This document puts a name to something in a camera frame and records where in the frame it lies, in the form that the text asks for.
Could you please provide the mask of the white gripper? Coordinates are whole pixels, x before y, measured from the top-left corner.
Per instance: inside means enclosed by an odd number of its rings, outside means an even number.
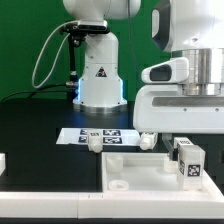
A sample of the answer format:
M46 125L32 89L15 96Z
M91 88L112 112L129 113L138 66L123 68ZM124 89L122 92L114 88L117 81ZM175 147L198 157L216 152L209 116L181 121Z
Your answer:
M133 126L163 133L169 159L177 161L169 133L224 134L224 96L184 96L180 85L145 85L136 96Z

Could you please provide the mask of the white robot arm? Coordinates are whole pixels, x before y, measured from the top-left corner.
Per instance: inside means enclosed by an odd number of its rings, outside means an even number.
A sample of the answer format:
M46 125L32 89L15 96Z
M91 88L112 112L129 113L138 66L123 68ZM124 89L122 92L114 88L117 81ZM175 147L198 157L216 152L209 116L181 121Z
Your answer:
M83 36L84 70L75 104L114 109L124 103L122 61L110 20L131 20L140 58L133 127L149 134L224 133L224 0L63 0Z

